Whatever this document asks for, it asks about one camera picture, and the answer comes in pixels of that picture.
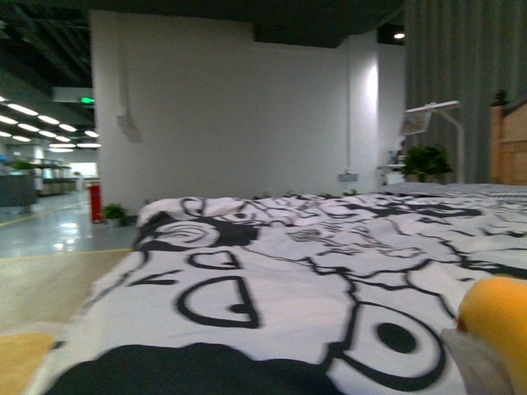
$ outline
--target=floor lamp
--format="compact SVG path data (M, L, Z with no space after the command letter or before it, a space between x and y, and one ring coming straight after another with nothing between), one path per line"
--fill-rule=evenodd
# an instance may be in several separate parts
M416 133L423 133L428 129L432 113L439 113L451 122L458 133L458 158L457 158L457 182L464 183L464 127L446 111L461 107L458 100L446 101L445 103L430 103L416 109L407 109L404 112L403 127L401 135L409 136Z

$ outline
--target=exit sign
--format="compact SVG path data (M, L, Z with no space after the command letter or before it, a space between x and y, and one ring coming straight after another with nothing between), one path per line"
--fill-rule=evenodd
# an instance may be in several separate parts
M81 97L81 103L83 103L84 105L94 105L96 103L96 100L93 97L83 96Z

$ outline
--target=beige carpet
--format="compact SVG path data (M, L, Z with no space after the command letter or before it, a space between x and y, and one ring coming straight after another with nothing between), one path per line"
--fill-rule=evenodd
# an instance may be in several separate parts
M0 395L19 395L82 306L129 250L0 259Z
M0 337L0 395L19 395L54 344L48 333Z
M90 284L129 250L0 259L0 332L28 323L66 323Z

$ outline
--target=wall outlet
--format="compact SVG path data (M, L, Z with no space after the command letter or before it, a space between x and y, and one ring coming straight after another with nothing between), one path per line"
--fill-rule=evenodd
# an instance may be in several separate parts
M359 180L359 174L357 173L342 173L338 175L338 181L340 183L354 183Z

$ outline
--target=dark ceiling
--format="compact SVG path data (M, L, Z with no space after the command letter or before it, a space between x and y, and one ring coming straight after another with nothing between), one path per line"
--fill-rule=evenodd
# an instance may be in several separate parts
M388 22L402 25L403 4L404 0L0 0L0 95L75 126L78 132L65 134L84 138L83 131L94 128L93 109L51 98L55 86L91 87L89 10L251 22L258 42L335 48L349 35ZM0 115L13 116L6 102L0 104ZM16 116L24 120L20 113ZM15 128L0 125L7 132Z

